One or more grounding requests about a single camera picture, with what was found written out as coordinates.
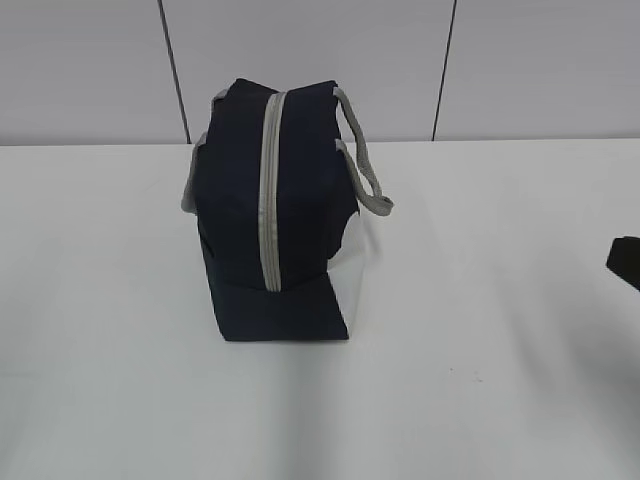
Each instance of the bag handle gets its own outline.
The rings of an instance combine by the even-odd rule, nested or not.
[[[380,187],[380,183],[378,182],[376,174],[373,171],[373,167],[371,166],[371,162],[369,161],[369,152],[367,151],[367,143],[364,139],[364,133],[362,132],[358,119],[353,112],[351,102],[340,87],[333,88],[333,95],[338,99],[340,107],[342,108],[342,113],[344,113],[347,123],[353,132],[353,136],[356,139],[356,163],[358,167],[356,168],[356,163],[353,162],[353,158],[351,157],[351,154],[349,154],[347,145],[339,138],[336,138],[336,150],[341,151],[347,161],[347,167],[349,168],[349,174],[351,175],[351,181],[353,182],[353,187],[356,191],[358,200],[360,200],[360,202],[372,213],[381,217],[386,217],[391,213],[393,201],[382,194],[382,188]],[[369,185],[371,185],[373,195],[369,195],[365,191],[362,186],[358,170],[362,176],[367,179]]]

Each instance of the white panel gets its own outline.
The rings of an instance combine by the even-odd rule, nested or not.
[[[640,135],[637,0],[460,0],[438,139]]]
[[[364,227],[360,213],[356,212],[344,227],[340,249],[327,262],[329,281],[350,337],[358,312],[365,259]]]
[[[165,0],[191,136],[236,77],[279,90],[334,79],[369,139],[428,138],[451,0]]]
[[[184,142],[156,3],[2,0],[0,144]]]

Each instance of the zipper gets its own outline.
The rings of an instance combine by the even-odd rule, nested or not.
[[[258,200],[258,240],[264,284],[268,291],[279,292],[280,254],[278,252],[278,165],[280,124],[287,92],[274,93],[267,101],[262,126],[260,155],[260,195]]]

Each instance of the bag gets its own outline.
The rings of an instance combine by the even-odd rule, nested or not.
[[[340,103],[358,169],[336,121]],[[215,316],[229,341],[349,337],[364,267],[358,202],[393,202],[335,82],[277,92],[237,80],[212,101],[182,208],[196,213]]]

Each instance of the white table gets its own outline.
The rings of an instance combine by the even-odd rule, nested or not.
[[[0,149],[0,478],[640,478],[640,141],[373,144],[344,344],[229,344],[190,147]]]

